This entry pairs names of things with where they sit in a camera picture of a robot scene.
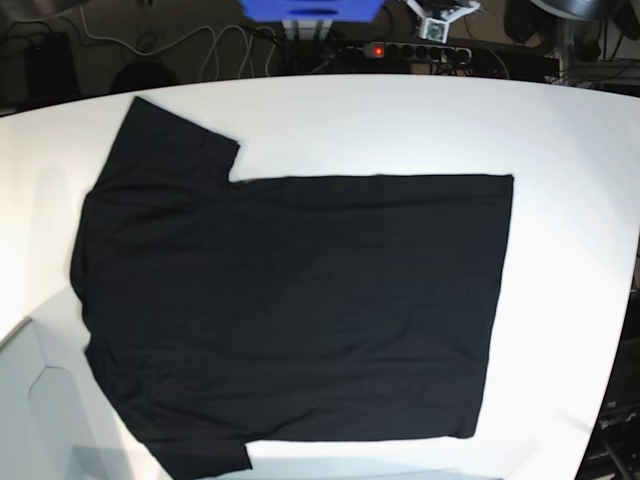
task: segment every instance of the red power switch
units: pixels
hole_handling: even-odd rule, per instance
[[[378,43],[373,45],[373,56],[376,58],[384,57],[384,45]]]

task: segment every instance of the white table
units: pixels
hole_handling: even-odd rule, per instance
[[[640,101],[519,82],[388,75],[242,80],[140,95],[238,140],[242,149],[232,181],[335,174],[515,176],[475,437],[257,442],[249,453],[258,468],[240,477],[273,478],[273,470],[260,466],[272,457],[334,458],[332,474],[353,473],[338,459],[358,457],[513,480],[574,477],[628,300],[640,225]],[[132,96],[0,120],[0,338],[68,286],[83,196]],[[68,291],[53,303],[53,310],[41,308],[34,318],[67,350],[75,349],[70,362],[79,362],[86,331],[77,304]],[[80,382],[82,392],[97,395],[90,378]],[[90,422],[100,443],[100,426]],[[138,478],[156,478],[142,472],[154,462],[118,425],[121,448],[133,452],[132,470]]]

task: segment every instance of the white device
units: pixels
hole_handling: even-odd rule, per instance
[[[480,9],[480,2],[475,0],[462,0],[457,5],[439,10],[438,17],[433,10],[426,10],[417,0],[401,0],[414,11],[420,19],[420,27],[418,28],[418,36],[432,42],[447,43],[449,37],[449,27],[457,20],[465,15],[469,15]]]

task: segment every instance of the t-shirt sleeve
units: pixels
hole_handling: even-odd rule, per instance
[[[155,287],[198,265],[198,235],[206,232],[204,223],[215,221],[208,218],[215,209],[201,207],[224,199],[238,148],[233,140],[135,99],[85,200],[73,251],[71,284],[91,333],[85,354],[96,382],[174,480],[251,468],[235,432],[193,415],[174,398],[181,388],[174,378],[180,362],[168,357],[148,366],[132,360],[141,351],[164,348],[154,344],[157,332],[138,328],[144,320],[139,307],[158,320],[164,312],[156,296],[180,296]],[[178,252],[176,265],[167,263],[172,252]],[[169,316],[164,325],[178,332],[188,318],[188,312]]]
[[[234,140],[135,98],[91,195],[168,208],[219,200],[238,149]]]

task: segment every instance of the black cable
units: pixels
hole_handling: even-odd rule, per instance
[[[19,51],[15,52],[15,53],[12,53],[11,55],[7,55],[6,57],[0,57],[0,62],[8,62],[10,60],[18,58],[18,57],[22,56],[24,54],[24,52],[27,51],[27,49],[29,49],[31,46],[33,46],[33,41],[31,41],[31,38],[29,36],[25,36],[25,35],[5,36],[2,39],[0,39],[0,45],[2,45],[5,42],[8,42],[10,40],[26,40],[29,43],[29,45],[27,46],[27,48],[25,48],[23,50],[19,50]]]
[[[609,21],[604,20],[604,40],[602,44],[602,58],[607,59],[607,38],[609,37]]]
[[[616,450],[613,448],[613,445],[611,445],[611,443],[609,443],[609,440],[605,438],[604,433],[601,433],[599,435],[599,439],[602,443],[602,446],[609,454],[609,457],[611,457],[611,460],[613,460],[613,463],[615,463],[616,467],[618,468],[618,471],[622,475],[622,478],[624,480],[633,480],[633,475],[618,455],[618,452],[616,452]]]
[[[18,25],[42,25],[43,27],[47,28],[47,33],[53,33],[53,28],[51,28],[51,25],[49,25],[46,22],[41,22],[39,20],[34,20],[34,21],[30,21],[30,22],[21,22],[19,20],[16,20],[15,22],[13,22],[9,28],[7,28],[5,30],[5,32],[3,33],[3,35],[6,35],[7,33],[9,33],[9,30],[13,29],[14,27],[18,26]]]
[[[150,42],[147,43],[143,43],[144,39],[147,36],[151,36],[153,40],[151,40]],[[136,50],[138,50],[139,52],[150,52],[151,50],[153,50],[153,48],[155,47],[155,45],[158,43],[159,40],[159,36],[157,33],[155,32],[151,32],[151,31],[147,31],[147,32],[143,32],[138,39],[136,40],[136,45],[135,48]],[[125,47],[123,47],[121,44],[117,43],[117,42],[104,42],[104,43],[96,43],[96,44],[92,44],[89,45],[89,47],[102,47],[102,46],[106,46],[106,45],[118,45],[120,47],[120,59],[122,60],[122,63],[124,63],[125,65],[131,65],[132,62],[140,59],[140,58],[145,58],[147,60],[156,60],[156,61],[160,61],[159,57],[153,56],[153,57],[139,57],[137,55],[134,55],[132,52],[130,52],[128,49],[126,49]]]
[[[615,48],[613,49],[613,53],[611,54],[611,56],[609,57],[609,60],[613,60],[616,58],[616,55],[618,54],[618,50],[620,50],[620,45],[622,45],[622,39],[624,38],[624,34],[620,34],[620,37],[618,38],[618,43],[616,43]]]
[[[11,30],[13,30],[13,27],[15,27],[16,25],[17,25],[17,23],[16,23],[16,22],[13,22],[11,25],[9,25],[9,26],[7,27],[7,29],[6,29],[4,32],[2,32],[2,34],[0,35],[0,38],[5,37],[5,36],[9,35],[9,32],[10,32]]]
[[[348,48],[345,47],[342,42],[344,38],[345,35],[342,32],[331,29],[327,33],[327,38],[325,40],[326,42],[329,42],[330,48],[336,52],[334,61],[340,60],[347,69],[347,73],[354,73],[353,65],[351,64],[349,55],[346,53]]]
[[[393,32],[396,29],[395,22],[393,20],[393,13],[391,13],[391,10],[389,10],[389,7],[387,7],[386,5],[383,5],[380,11],[385,12],[387,14],[387,33],[385,33],[384,36],[382,37],[374,38],[373,39],[374,42],[388,40],[391,37],[391,35],[393,35]]]
[[[558,77],[557,82],[555,83],[555,85],[562,85],[561,81],[565,81],[569,78],[569,75],[571,75],[572,72],[576,71],[576,70],[591,70],[594,68],[598,68],[598,69],[602,69],[602,70],[620,70],[619,72],[617,72],[615,75],[611,76],[611,77],[601,77],[601,80],[607,80],[607,79],[613,79],[613,78],[617,78],[620,75],[622,75],[624,72],[628,71],[628,70],[637,70],[640,69],[640,60],[633,60],[633,59],[629,59],[629,64],[628,65],[600,65],[598,67],[594,67],[592,65],[578,65],[575,67],[569,67],[569,68],[565,68],[564,70],[560,70],[556,75],[547,75],[549,77]],[[584,79],[584,80],[579,80],[578,82],[589,82],[589,81],[598,81],[598,80],[588,80],[588,79]]]
[[[476,42],[478,45],[480,45],[482,48],[484,48],[485,50],[487,50],[491,55],[493,55],[496,60],[498,60],[498,63],[500,64],[500,67],[502,68],[502,70],[504,71],[504,75],[507,78],[507,80],[511,80],[511,75],[509,74],[509,70],[507,69],[507,66],[505,65],[504,61],[500,58],[500,56],[493,51],[492,48],[489,47],[489,45],[485,44],[483,41],[477,39],[473,33],[471,33],[471,27],[469,27],[469,22],[467,20],[467,17],[464,17],[464,27],[467,30],[467,35],[469,35],[469,38],[471,40],[473,40],[474,42]]]
[[[261,30],[256,30],[255,28],[252,28],[248,25],[239,24],[238,26],[242,28],[244,31],[246,31],[249,35],[252,35],[253,37],[259,40],[268,40],[271,43],[273,43],[276,46],[276,48],[278,49],[283,48],[282,44],[280,43],[281,39],[278,38],[277,36],[273,36],[270,33],[263,32]]]

